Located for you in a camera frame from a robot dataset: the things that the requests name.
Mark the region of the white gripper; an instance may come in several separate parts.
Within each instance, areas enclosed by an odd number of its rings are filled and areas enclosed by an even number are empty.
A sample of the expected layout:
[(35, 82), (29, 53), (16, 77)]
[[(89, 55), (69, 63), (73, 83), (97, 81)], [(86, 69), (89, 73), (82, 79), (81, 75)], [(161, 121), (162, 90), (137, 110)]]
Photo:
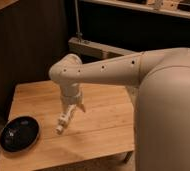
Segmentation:
[(86, 112), (85, 106), (82, 102), (82, 93), (74, 96), (61, 96), (62, 106), (66, 111), (62, 114), (64, 118), (70, 119), (78, 106), (84, 113)]

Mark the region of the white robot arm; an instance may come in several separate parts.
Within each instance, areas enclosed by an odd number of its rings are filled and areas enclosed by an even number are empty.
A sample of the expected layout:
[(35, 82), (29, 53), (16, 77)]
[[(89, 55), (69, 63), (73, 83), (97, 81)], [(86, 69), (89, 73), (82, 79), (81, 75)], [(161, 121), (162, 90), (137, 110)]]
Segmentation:
[(136, 171), (190, 171), (190, 48), (152, 50), (84, 64), (68, 54), (49, 70), (63, 102), (81, 101), (81, 83), (138, 88)]

